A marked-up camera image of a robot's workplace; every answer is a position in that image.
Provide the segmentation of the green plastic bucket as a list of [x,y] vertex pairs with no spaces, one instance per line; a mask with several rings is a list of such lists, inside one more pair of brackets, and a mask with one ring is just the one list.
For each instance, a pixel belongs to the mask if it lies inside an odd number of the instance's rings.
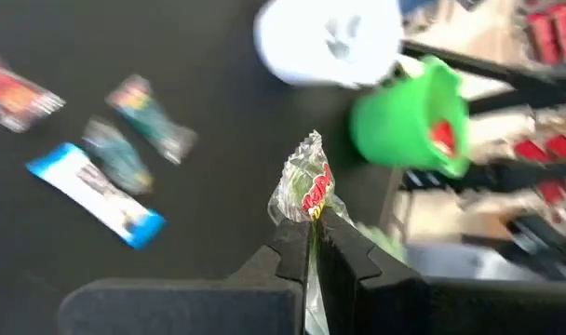
[[[349,119],[351,139],[370,163],[435,170],[462,177],[469,164],[468,107],[459,93],[461,79],[444,61],[426,56],[423,73],[400,79],[361,97]],[[431,128],[447,120],[455,139],[455,155],[438,151]]]

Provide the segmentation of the white blue Hershey's bar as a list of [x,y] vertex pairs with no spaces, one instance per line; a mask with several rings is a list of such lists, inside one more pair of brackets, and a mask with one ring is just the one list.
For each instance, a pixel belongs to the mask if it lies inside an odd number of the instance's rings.
[[146,246],[165,224],[159,213],[117,189],[72,143],[59,145],[26,167],[73,199],[132,248]]

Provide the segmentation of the clear hard candy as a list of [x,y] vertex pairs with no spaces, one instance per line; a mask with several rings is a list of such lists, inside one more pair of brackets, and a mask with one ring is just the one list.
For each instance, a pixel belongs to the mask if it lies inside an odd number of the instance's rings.
[[[325,207],[332,208],[346,222],[353,222],[345,203],[335,194],[335,179],[322,137],[314,130],[285,162],[279,183],[268,201],[267,212],[276,225],[285,219],[307,221],[314,233],[316,221]],[[330,335],[317,274],[314,237],[310,241],[307,270],[305,330],[309,335]]]
[[169,162],[179,165],[193,148],[197,134],[174,122],[154,96],[149,81],[129,76],[106,98]]
[[131,194],[147,194],[153,187],[153,177],[142,162],[138,151],[111,123],[91,118],[84,130],[88,151],[102,161],[102,168],[117,186]]

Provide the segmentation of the white plastic bucket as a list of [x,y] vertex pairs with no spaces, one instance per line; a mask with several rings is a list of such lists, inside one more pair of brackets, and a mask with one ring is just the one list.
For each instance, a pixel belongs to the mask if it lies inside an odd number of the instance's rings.
[[398,0],[269,0],[253,33],[261,61],[283,82],[360,88],[392,72],[403,27]]

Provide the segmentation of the clear red candy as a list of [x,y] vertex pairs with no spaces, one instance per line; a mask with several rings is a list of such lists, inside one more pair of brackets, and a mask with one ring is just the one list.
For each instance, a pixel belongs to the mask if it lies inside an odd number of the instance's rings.
[[0,125],[21,133],[64,104],[64,99],[16,74],[0,59]]

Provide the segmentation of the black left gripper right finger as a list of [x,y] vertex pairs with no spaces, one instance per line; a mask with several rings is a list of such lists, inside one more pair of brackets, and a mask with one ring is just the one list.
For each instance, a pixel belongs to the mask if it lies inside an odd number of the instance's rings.
[[566,284],[422,276],[324,208],[317,271],[330,335],[566,335]]

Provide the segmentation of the black table mat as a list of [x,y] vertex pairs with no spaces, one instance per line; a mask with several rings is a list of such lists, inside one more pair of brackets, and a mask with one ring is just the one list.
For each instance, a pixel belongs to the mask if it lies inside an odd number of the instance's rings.
[[[268,200],[314,130],[351,218],[384,221],[395,176],[349,139],[357,92],[270,74],[253,43],[263,1],[0,0],[0,57],[65,100],[24,133],[0,125],[0,335],[59,335],[63,298],[99,279],[227,277],[271,237]],[[133,74],[197,134],[179,165],[106,102]],[[117,126],[152,173],[141,203],[166,224],[140,250],[27,170],[59,144],[79,143],[94,116]]]

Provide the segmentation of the red Skittles packet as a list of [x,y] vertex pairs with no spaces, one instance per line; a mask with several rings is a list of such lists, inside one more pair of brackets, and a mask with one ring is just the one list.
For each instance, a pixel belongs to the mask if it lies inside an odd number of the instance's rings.
[[431,128],[430,139],[442,154],[448,157],[455,155],[455,139],[452,126],[447,120],[441,120]]

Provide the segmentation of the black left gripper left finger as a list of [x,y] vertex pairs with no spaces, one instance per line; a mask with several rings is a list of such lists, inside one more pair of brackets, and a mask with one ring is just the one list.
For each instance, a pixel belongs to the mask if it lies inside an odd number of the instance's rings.
[[60,335],[303,335],[311,227],[284,220],[225,279],[108,278],[70,293]]

